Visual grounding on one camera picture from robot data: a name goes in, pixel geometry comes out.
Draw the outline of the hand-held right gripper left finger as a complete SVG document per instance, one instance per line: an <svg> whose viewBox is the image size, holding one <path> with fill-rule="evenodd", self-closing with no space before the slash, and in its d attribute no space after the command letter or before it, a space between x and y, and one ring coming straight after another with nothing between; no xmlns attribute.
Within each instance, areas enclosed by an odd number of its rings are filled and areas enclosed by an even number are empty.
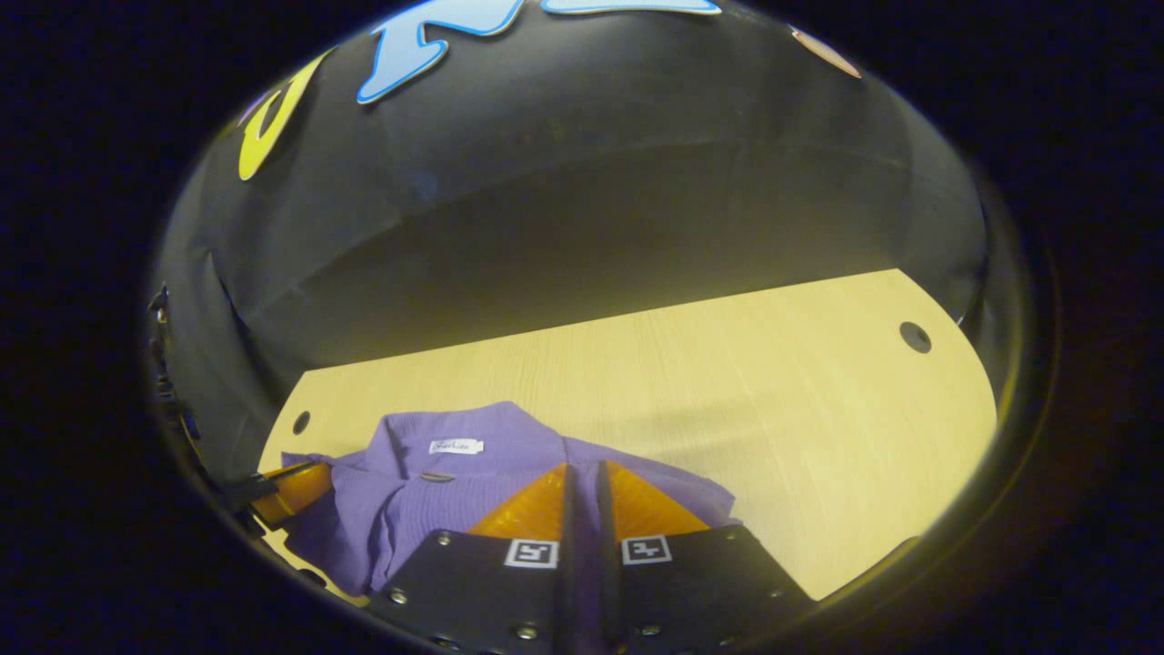
<svg viewBox="0 0 1164 655"><path fill-rule="evenodd" d="M367 613L439 652L572 652L577 476L553 467L466 531L431 531Z"/></svg>

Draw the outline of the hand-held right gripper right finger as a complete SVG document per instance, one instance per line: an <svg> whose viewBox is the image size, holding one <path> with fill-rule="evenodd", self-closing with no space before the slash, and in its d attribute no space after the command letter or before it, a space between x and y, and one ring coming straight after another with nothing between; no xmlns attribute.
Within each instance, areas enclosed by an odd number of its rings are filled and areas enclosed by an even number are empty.
<svg viewBox="0 0 1164 655"><path fill-rule="evenodd" d="M606 652L741 652L816 608L745 526L715 527L611 460L596 492Z"/></svg>

